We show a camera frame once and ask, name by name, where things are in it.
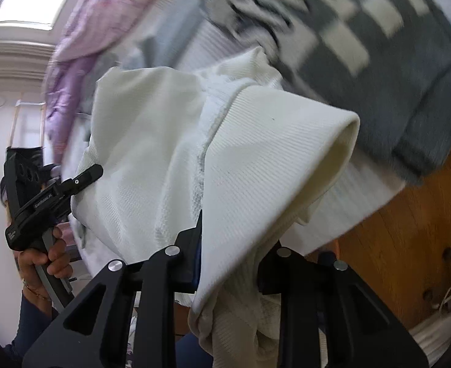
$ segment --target purple blanket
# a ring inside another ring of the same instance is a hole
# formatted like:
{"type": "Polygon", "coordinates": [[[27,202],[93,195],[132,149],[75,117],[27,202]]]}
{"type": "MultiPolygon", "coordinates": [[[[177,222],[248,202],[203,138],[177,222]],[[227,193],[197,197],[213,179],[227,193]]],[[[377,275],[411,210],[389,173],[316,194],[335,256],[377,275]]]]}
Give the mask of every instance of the purple blanket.
{"type": "Polygon", "coordinates": [[[80,0],[45,73],[46,128],[55,163],[64,151],[81,100],[81,87],[98,56],[126,35],[152,0],[80,0]]]}

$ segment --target clothing pile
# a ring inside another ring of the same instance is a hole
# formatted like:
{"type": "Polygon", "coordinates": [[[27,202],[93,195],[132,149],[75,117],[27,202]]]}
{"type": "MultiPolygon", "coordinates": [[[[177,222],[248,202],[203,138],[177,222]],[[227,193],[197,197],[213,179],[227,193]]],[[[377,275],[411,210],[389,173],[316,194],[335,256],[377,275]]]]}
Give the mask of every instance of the clothing pile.
{"type": "Polygon", "coordinates": [[[254,366],[255,339],[275,359],[279,301],[260,296],[257,265],[298,217],[308,221],[355,146],[355,113],[282,91],[280,80],[256,47],[195,74],[113,68],[96,90],[79,170],[97,162],[104,174],[72,212],[133,263],[203,211],[190,326],[216,366],[254,366]],[[230,361],[243,348],[248,357],[230,361]]]}
{"type": "Polygon", "coordinates": [[[358,145],[409,182],[451,149],[451,25],[432,0],[204,0],[296,92],[360,116],[358,145]]]}
{"type": "Polygon", "coordinates": [[[329,199],[359,117],[357,145],[404,179],[443,164],[451,24],[433,0],[201,0],[216,27],[198,26],[197,1],[180,1],[141,44],[147,65],[181,71],[114,68],[99,80],[79,171],[99,163],[104,174],[72,212],[133,263],[202,210],[199,288],[176,296],[190,328],[215,367],[275,366],[279,300],[258,293],[259,262],[329,199]]]}

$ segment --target finger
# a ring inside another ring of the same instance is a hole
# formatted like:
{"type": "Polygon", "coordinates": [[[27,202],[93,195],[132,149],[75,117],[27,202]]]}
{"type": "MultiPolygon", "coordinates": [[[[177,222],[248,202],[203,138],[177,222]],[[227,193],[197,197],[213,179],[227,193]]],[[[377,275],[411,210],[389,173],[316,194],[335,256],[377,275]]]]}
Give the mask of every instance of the finger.
{"type": "Polygon", "coordinates": [[[53,227],[52,235],[55,238],[60,239],[62,238],[62,230],[58,227],[53,227]]]}
{"type": "Polygon", "coordinates": [[[19,254],[17,262],[21,277],[28,283],[28,285],[34,289],[41,286],[41,281],[35,270],[34,264],[45,264],[48,262],[48,257],[38,250],[27,249],[19,254]]]}
{"type": "Polygon", "coordinates": [[[55,275],[70,264],[70,256],[66,253],[51,263],[46,269],[50,275],[55,275]]]}
{"type": "Polygon", "coordinates": [[[72,266],[69,264],[67,267],[65,267],[63,270],[60,270],[58,273],[55,273],[55,278],[70,278],[72,276],[72,273],[74,270],[72,269],[72,266]]]}
{"type": "Polygon", "coordinates": [[[65,241],[57,240],[48,251],[48,258],[54,262],[65,253],[65,241]]]}

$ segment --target dark sleeve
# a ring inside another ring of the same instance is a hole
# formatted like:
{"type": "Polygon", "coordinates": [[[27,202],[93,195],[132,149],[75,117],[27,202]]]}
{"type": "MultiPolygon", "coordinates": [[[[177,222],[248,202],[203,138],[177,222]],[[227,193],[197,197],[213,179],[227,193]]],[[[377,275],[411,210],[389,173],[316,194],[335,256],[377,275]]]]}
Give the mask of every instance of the dark sleeve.
{"type": "MultiPolygon", "coordinates": [[[[52,317],[55,318],[55,316],[56,314],[54,314],[52,309],[52,317]]],[[[13,342],[4,347],[5,352],[12,360],[20,362],[35,340],[50,325],[51,321],[50,317],[42,313],[23,295],[17,334],[13,342]]]]}
{"type": "Polygon", "coordinates": [[[212,368],[213,362],[214,358],[200,347],[192,333],[176,342],[177,368],[212,368]]]}

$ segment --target white cloth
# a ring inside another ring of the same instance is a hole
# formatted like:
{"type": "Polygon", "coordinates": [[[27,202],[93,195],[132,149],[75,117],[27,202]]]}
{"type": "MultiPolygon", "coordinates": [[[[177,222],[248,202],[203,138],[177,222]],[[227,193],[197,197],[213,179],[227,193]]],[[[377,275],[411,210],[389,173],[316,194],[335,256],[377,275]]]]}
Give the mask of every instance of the white cloth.
{"type": "Polygon", "coordinates": [[[433,366],[451,344],[451,312],[433,313],[411,329],[410,334],[427,355],[428,364],[433,366]]]}
{"type": "Polygon", "coordinates": [[[198,73],[110,70],[79,171],[103,176],[72,199],[83,225],[128,263],[194,227],[202,267],[191,330],[215,367],[274,366],[279,304],[257,265],[346,166],[359,118],[280,89],[261,48],[198,73]]]}
{"type": "MultiPolygon", "coordinates": [[[[239,53],[237,43],[210,22],[203,22],[176,68],[193,71],[239,53]]],[[[405,186],[389,167],[355,148],[336,184],[323,197],[311,220],[299,221],[281,243],[307,255],[334,240],[388,203],[405,186]]]]}

